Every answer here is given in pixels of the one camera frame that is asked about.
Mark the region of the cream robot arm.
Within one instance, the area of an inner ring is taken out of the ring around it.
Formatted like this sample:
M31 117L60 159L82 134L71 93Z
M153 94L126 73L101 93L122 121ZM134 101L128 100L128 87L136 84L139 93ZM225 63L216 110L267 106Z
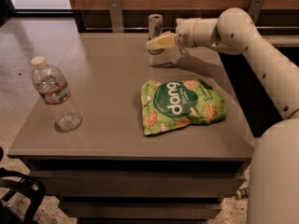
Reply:
M174 33L147 42L148 49L176 45L245 57L282 117L254 148L247 224L299 224L299 67L264 39L250 15L237 7L217 19L178 19Z

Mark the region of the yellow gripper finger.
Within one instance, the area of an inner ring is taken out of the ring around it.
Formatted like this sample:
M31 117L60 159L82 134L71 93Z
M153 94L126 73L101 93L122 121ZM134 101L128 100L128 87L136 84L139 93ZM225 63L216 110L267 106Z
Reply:
M173 33L171 33L170 31L167 31L167 32L164 32L160 35L158 35L157 37L155 38L159 38L159 39L162 39L162 38L171 38L173 36Z
M151 39L146 43L147 49L171 49L178 44L176 35L162 35Z

